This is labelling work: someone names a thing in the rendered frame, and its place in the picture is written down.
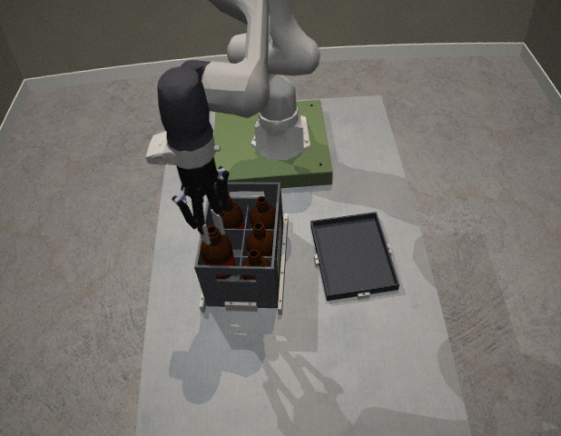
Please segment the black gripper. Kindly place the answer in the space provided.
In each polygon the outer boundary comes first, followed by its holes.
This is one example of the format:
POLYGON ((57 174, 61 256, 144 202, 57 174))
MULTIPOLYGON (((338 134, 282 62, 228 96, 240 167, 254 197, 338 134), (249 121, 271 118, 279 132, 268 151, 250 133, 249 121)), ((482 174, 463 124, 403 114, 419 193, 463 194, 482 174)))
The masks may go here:
POLYGON ((222 166, 220 166, 216 172, 214 157, 203 167, 188 170, 177 166, 177 170, 182 182, 182 191, 178 196, 174 195, 172 200, 180 206, 179 208, 187 224, 193 229, 197 228, 200 232, 201 239, 209 245, 211 241, 204 221, 203 196, 206 194, 212 208, 214 225, 220 230, 220 234, 224 235, 225 231, 222 223, 224 212, 222 209, 228 207, 227 181, 230 173, 222 166), (212 177, 214 177, 214 179, 212 179, 212 177), (214 188, 215 182, 217 196, 214 188), (192 199, 193 215, 187 205, 186 196, 190 196, 192 199))

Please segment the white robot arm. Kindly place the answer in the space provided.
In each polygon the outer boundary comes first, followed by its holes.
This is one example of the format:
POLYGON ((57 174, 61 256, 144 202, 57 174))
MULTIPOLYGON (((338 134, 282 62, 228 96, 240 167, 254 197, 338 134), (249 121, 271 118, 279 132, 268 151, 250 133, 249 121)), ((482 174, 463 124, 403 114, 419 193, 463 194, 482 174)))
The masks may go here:
POLYGON ((251 146, 271 160, 288 160, 309 149, 307 119, 284 75, 312 74, 320 51, 299 27, 291 0, 209 1, 245 23, 246 34, 235 35, 227 46, 232 64, 188 60, 181 65, 187 67, 161 76, 158 105, 166 131, 150 141, 147 163, 192 169, 210 162, 221 150, 214 143, 210 111, 245 118, 258 114, 251 146))

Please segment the grey divided crate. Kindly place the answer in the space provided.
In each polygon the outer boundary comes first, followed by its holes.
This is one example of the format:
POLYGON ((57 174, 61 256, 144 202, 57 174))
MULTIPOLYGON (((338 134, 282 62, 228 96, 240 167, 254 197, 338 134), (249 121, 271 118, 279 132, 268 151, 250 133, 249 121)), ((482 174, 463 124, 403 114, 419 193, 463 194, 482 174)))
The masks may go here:
POLYGON ((204 265, 200 236, 194 269, 206 306, 225 307, 225 302, 256 302, 257 308, 278 308, 283 235, 281 196, 252 186, 231 187, 228 188, 228 195, 229 192, 264 192, 268 204, 276 210, 274 229, 265 229, 273 235, 272 256, 262 256, 269 261, 271 267, 242 266, 248 258, 246 242, 253 232, 250 214, 258 197, 231 197, 232 202, 241 207, 245 225, 244 229, 224 229, 224 235, 231 241, 236 266, 204 265), (217 279, 216 274, 228 274, 231 277, 228 280, 217 279), (255 275, 256 280, 243 280, 243 275, 255 275))

